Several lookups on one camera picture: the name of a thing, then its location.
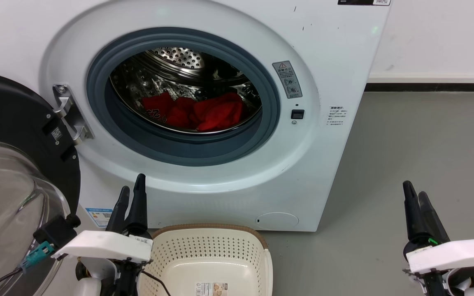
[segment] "door hinge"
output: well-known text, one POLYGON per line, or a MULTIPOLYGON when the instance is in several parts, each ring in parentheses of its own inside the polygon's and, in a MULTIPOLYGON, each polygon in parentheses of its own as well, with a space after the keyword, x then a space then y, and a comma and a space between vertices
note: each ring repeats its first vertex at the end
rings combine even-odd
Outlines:
POLYGON ((67 84, 54 84, 52 92, 54 93, 56 103, 58 103, 58 108, 54 109, 54 113, 67 126, 74 145, 78 145, 83 139, 93 139, 94 136, 78 106, 75 104, 69 86, 67 84))

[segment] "teal connector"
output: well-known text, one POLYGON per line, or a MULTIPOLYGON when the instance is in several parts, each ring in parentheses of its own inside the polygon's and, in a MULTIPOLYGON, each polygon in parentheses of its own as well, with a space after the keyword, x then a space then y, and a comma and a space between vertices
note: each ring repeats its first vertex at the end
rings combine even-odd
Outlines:
POLYGON ((51 246, 51 244, 49 244, 47 241, 43 242, 36 249, 26 255, 23 261, 21 261, 20 266, 23 269, 23 272, 25 272, 27 268, 30 268, 31 266, 43 261, 43 259, 47 258, 53 252, 54 248, 51 246))

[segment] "floor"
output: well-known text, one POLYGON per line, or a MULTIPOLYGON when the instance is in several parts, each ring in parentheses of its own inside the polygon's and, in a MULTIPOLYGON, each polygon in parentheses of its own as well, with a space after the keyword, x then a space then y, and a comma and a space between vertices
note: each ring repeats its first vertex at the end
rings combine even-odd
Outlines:
MULTIPOLYGON (((404 180, 429 194, 452 240, 474 238, 474 93, 365 93, 318 231, 263 232, 273 294, 422 295, 401 272, 404 180)), ((70 295, 74 264, 46 296, 70 295)))

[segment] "laundry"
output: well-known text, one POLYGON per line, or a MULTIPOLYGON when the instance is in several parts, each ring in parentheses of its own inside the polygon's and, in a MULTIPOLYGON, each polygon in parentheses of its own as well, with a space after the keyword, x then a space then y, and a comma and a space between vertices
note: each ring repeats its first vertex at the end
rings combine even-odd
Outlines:
POLYGON ((142 105, 147 114, 166 124, 200 132, 227 129, 241 120, 243 101, 234 92, 200 102, 189 97, 175 101, 168 92, 145 97, 142 105))

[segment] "white washing machine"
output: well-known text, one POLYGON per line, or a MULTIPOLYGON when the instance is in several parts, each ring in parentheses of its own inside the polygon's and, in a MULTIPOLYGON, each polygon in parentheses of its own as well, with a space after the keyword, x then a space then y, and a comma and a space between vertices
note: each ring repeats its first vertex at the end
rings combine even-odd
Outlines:
POLYGON ((79 162, 80 190, 44 174, 98 226, 143 173, 151 228, 315 231, 389 4, 0 1, 0 144, 79 162), (6 141, 40 96, 55 112, 6 141))

